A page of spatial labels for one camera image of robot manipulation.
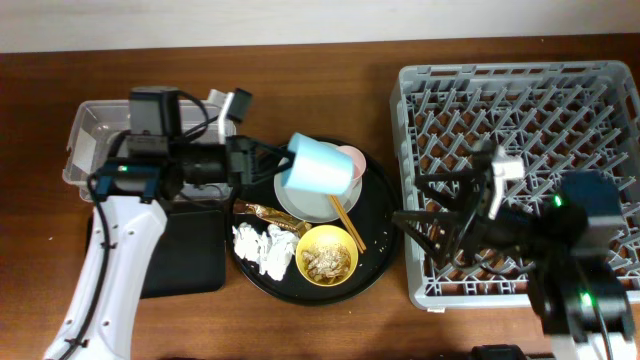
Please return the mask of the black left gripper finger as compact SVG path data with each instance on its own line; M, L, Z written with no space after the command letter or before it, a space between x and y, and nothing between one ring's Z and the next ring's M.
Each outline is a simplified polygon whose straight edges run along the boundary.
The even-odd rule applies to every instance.
M267 143L261 142L259 140L253 139L253 138L250 138L249 141L251 143L251 147L254 150L260 150L260 151L268 152L268 153L271 153L271 154L275 154L275 155L279 156L280 158L286 158L286 159L294 159L295 158L295 153L292 152L292 151L289 151L286 148L274 146L274 145L271 145L271 144L267 144Z
M252 169L247 177L247 180L244 182L245 185L257 185L262 182L267 181L269 178L274 177L277 174L283 173L286 170L289 170L292 167L293 163L291 161L285 161L283 164L278 165L274 168L267 169L266 171L260 171L258 168Z

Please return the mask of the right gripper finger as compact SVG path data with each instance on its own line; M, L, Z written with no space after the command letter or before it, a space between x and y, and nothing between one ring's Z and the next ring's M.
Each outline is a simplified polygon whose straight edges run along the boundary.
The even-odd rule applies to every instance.
M438 265L453 261L472 220L470 212L401 210L392 215L392 222Z
M433 200L470 200L482 193L486 185L486 174L481 170L462 170L417 176L414 185L426 197ZM458 185L455 195L447 195L432 185Z

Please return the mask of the light blue plastic cup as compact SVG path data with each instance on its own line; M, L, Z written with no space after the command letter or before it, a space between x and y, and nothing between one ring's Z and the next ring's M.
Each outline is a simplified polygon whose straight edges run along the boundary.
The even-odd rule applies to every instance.
M280 184L284 188L341 195L350 187L353 160L337 148L295 133L287 150L294 158L291 167L281 173Z

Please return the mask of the gold coffee sachet wrapper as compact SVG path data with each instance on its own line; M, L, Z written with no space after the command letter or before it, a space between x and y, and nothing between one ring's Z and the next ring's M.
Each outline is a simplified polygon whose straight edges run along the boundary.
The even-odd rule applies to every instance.
M298 219L286 212L276 210L271 207L249 203L243 200L236 200L233 204L233 213L241 215L254 215L270 224L276 225L283 230L303 236L312 225L304 220Z

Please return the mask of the white tissue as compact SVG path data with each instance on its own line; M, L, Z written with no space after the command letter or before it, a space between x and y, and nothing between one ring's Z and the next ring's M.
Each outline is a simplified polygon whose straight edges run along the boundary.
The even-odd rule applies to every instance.
M259 233L243 222L232 228L233 249L241 259L258 265L260 275L268 275L274 281L282 281L296 253L299 236L271 224Z

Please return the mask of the pink plastic cup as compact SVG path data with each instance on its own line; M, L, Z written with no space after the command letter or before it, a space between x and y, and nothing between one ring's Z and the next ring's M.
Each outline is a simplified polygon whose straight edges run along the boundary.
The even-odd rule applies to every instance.
M352 181L355 182L359 180L366 171L366 158L364 154L358 148L349 145L339 146L337 150L352 159L354 166Z

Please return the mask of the yellow bowl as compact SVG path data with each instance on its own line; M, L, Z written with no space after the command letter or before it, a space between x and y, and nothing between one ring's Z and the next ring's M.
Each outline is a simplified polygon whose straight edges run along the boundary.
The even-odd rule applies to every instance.
M299 240L295 260L300 274L307 281L320 287L335 287L354 274L359 250L346 230L334 225L320 225Z

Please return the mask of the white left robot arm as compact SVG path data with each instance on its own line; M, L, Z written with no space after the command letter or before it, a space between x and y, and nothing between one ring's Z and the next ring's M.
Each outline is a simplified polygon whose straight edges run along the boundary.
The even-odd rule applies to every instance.
M86 179L94 205L91 238L75 292L47 359L127 359L147 268L165 232L167 207L187 184L263 180L258 149L286 158L295 153L246 137L223 144L127 134L119 156L114 144L105 163Z

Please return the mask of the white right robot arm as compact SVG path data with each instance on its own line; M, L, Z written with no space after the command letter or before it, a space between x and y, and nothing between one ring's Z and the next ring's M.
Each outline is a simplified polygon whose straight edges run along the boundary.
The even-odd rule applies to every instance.
M273 296L303 305L332 304L375 282L407 236L438 266L514 280L527 278L527 294L545 334L608 359L621 356L616 338L635 330L625 289L606 261L622 219L615 185L593 171L564 175L553 204L539 215L501 205L500 186L509 169L521 179L520 159L478 163L459 172L416 177L417 188L441 210L402 210L384 176L365 180L349 217L363 236L365 269L337 291L323 290L294 272L277 283L251 267L254 284Z

